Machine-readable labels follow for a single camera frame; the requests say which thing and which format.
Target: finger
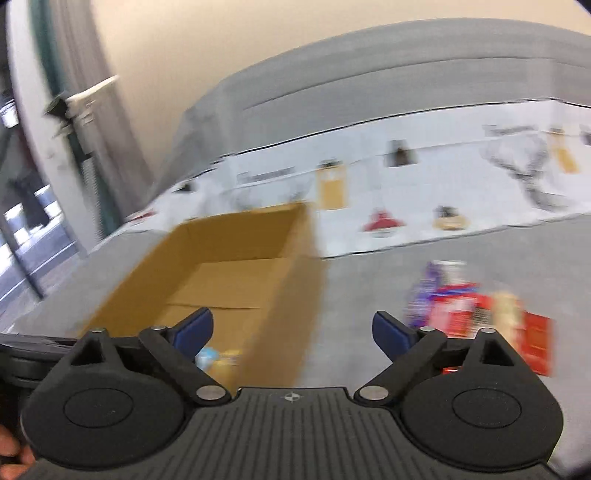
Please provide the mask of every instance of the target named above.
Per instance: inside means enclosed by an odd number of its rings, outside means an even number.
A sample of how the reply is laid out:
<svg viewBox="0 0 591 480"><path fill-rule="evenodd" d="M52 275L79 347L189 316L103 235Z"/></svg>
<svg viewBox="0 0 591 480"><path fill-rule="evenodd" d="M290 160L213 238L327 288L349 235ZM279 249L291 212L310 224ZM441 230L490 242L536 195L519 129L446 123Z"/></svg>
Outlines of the finger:
<svg viewBox="0 0 591 480"><path fill-rule="evenodd" d="M12 433L4 425L0 425L0 455L14 457L20 449L21 447Z"/></svg>
<svg viewBox="0 0 591 480"><path fill-rule="evenodd" d="M0 466L0 478L2 480L16 480L28 468L29 465L2 465Z"/></svg>
<svg viewBox="0 0 591 480"><path fill-rule="evenodd" d="M32 465L33 463L35 463L35 456L33 455L31 447L29 447L28 445L22 449L21 462L25 465Z"/></svg>

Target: open cardboard box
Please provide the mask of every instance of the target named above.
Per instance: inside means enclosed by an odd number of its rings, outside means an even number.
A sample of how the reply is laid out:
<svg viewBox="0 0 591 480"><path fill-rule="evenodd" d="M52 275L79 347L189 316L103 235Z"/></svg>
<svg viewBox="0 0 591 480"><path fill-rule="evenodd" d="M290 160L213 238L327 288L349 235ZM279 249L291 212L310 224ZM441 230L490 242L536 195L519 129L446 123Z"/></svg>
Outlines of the open cardboard box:
<svg viewBox="0 0 591 480"><path fill-rule="evenodd" d="M207 344L231 361L207 371L231 391L289 387L319 308L323 263L304 203L191 220L175 228L91 318L84 331L136 335L211 309Z"/></svg>

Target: box flap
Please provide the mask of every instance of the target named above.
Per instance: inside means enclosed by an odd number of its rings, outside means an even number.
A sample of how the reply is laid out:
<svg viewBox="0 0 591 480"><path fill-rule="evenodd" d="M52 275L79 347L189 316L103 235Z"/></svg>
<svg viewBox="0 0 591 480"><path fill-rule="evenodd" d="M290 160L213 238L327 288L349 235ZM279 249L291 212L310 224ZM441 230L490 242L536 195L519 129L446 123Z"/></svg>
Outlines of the box flap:
<svg viewBox="0 0 591 480"><path fill-rule="evenodd" d="M272 290L280 259L204 263L168 299L170 305L256 309Z"/></svg>
<svg viewBox="0 0 591 480"><path fill-rule="evenodd" d="M166 305L160 316L154 322L154 325L174 327L178 322L187 318L198 308L199 307L186 305Z"/></svg>
<svg viewBox="0 0 591 480"><path fill-rule="evenodd" d="M216 215L187 222L196 262L258 260L281 256L302 203Z"/></svg>

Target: gray table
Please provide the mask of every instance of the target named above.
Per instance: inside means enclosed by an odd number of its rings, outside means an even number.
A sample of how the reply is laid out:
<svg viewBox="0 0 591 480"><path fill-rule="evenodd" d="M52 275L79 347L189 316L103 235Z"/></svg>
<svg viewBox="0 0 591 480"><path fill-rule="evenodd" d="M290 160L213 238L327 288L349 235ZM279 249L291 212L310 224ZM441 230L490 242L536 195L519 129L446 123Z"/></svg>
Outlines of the gray table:
<svg viewBox="0 0 591 480"><path fill-rule="evenodd" d="M150 232L114 238L20 318L18 330L72 334L161 237ZM554 375L543 380L562 406L565 427L552 462L563 473L591 463L590 238L591 218L581 216L327 260L323 308L299 385L353 391L379 373L388 359L371 338L376 310L401 316L429 260L465 260L470 279L485 290L507 286L528 310L556 320Z"/></svg>

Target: printed picture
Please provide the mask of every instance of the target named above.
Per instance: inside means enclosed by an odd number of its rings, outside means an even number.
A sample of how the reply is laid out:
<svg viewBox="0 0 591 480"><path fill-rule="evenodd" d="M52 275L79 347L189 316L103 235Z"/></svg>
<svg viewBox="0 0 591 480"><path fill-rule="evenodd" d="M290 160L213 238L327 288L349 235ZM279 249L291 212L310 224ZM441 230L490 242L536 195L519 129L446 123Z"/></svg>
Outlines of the printed picture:
<svg viewBox="0 0 591 480"><path fill-rule="evenodd" d="M591 145L591 131L585 125L581 125L581 140L585 145Z"/></svg>
<svg viewBox="0 0 591 480"><path fill-rule="evenodd" d="M499 153L501 140L491 141L483 152L484 159L492 164L504 168L509 175L517 180L524 190L527 199L540 210L556 212L566 207L566 197L557 193L545 192L541 186L541 179L549 173L547 164L550 153L546 142L539 136L533 138L535 147L528 151L529 161L523 169L517 167L508 154Z"/></svg>
<svg viewBox="0 0 591 480"><path fill-rule="evenodd" d="M550 150L564 173L579 173L579 165L564 143L564 130L550 128Z"/></svg>
<svg viewBox="0 0 591 480"><path fill-rule="evenodd" d="M414 153L409 150L404 140L390 142L390 152L385 156L387 167L403 167L417 163Z"/></svg>
<svg viewBox="0 0 591 480"><path fill-rule="evenodd" d="M321 210L338 210L347 206L345 165L333 158L322 162L316 170L318 206Z"/></svg>
<svg viewBox="0 0 591 480"><path fill-rule="evenodd" d="M404 225L403 221L396 220L389 211L376 210L371 214L369 223L363 230L370 232L373 236L385 237L392 235L398 227Z"/></svg>
<svg viewBox="0 0 591 480"><path fill-rule="evenodd" d="M464 230L469 223L454 207L439 207L435 210L433 226L439 230Z"/></svg>

